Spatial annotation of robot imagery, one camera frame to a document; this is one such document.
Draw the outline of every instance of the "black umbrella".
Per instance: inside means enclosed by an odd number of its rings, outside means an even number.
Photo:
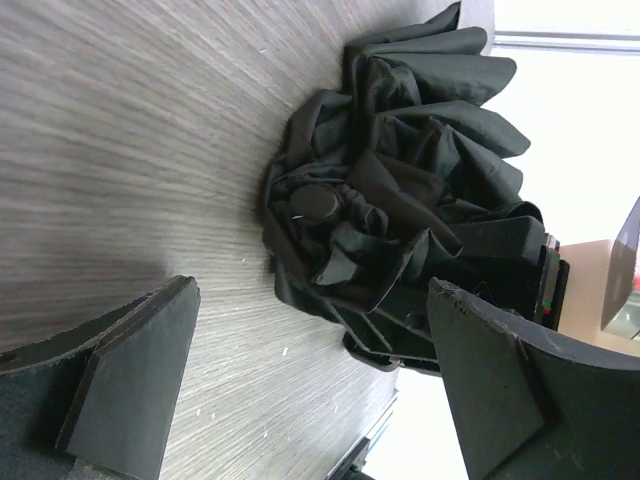
[[[347,44],[344,88],[294,113],[269,169],[276,295],[369,352],[398,353],[393,337],[427,328],[433,277],[530,318],[537,307],[542,217],[504,161],[529,141],[482,108],[516,65],[481,56],[486,32],[456,30],[459,12]]]

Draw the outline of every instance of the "wood grain surface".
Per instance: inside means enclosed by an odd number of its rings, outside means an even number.
[[[161,477],[324,478],[395,377],[276,301],[260,179],[345,41],[449,3],[0,0],[0,351],[192,275]],[[491,27],[488,3],[465,21]]]

